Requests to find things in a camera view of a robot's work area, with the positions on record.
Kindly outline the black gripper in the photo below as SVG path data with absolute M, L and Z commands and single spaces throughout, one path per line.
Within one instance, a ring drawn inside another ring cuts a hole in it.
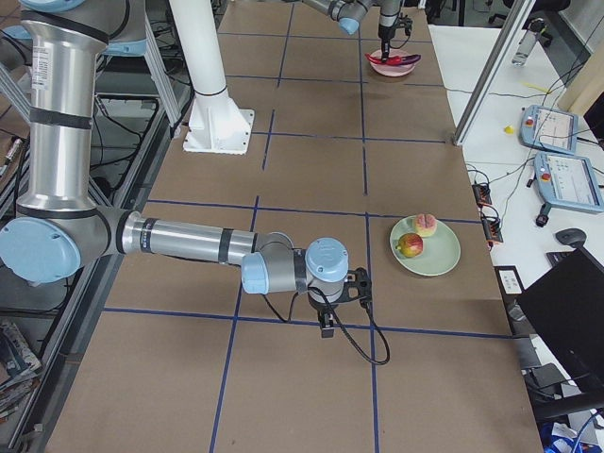
M 381 39 L 380 61 L 386 64 L 390 56 L 391 40 L 401 11 L 400 0 L 381 0 L 379 4 L 378 37 Z
M 317 313 L 321 337 L 332 338 L 334 336 L 334 324 L 340 325 L 342 323 L 335 311 L 336 305 L 331 304 L 321 290 L 308 290 L 308 293 L 309 303 Z

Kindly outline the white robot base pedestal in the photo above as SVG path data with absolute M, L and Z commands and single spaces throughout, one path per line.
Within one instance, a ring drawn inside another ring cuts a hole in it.
M 245 154 L 255 112 L 240 109 L 229 95 L 211 3 L 173 0 L 170 7 L 194 93 L 183 148 Z

